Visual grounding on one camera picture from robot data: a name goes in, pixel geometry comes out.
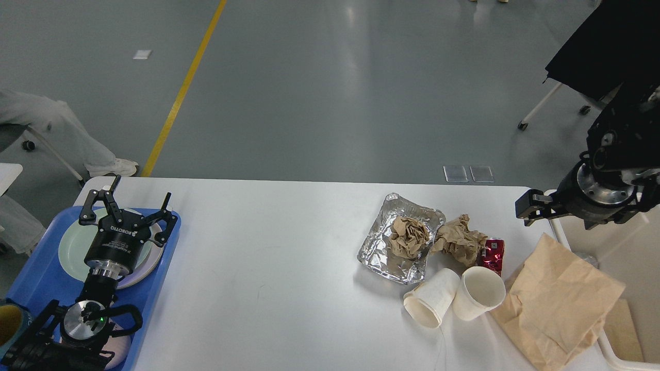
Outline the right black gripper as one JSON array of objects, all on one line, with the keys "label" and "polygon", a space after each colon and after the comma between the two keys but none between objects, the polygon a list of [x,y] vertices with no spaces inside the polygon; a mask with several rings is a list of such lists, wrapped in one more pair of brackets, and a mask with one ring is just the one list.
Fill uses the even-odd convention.
[{"label": "right black gripper", "polygon": [[621,181],[599,183],[589,164],[579,162],[559,183],[556,192],[526,190],[515,202],[524,226],[568,216],[582,219],[585,230],[613,222],[627,223],[637,213],[658,205],[657,172],[622,172]]}]

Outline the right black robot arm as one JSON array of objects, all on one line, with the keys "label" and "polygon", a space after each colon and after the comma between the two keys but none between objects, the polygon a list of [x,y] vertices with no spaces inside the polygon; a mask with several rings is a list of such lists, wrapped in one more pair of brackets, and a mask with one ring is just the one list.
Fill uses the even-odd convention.
[{"label": "right black robot arm", "polygon": [[527,190],[515,202],[526,226],[575,216],[585,229],[627,223],[658,205],[658,88],[618,91],[587,133],[587,150],[556,190]]}]

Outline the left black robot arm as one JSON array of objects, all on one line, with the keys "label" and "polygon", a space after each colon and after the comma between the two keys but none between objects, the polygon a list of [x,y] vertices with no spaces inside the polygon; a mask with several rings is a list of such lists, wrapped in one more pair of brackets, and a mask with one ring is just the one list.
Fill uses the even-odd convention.
[{"label": "left black robot arm", "polygon": [[2,337],[2,370],[130,370],[180,230],[167,193],[159,209],[122,208],[90,190],[61,212],[10,288],[26,319]]}]

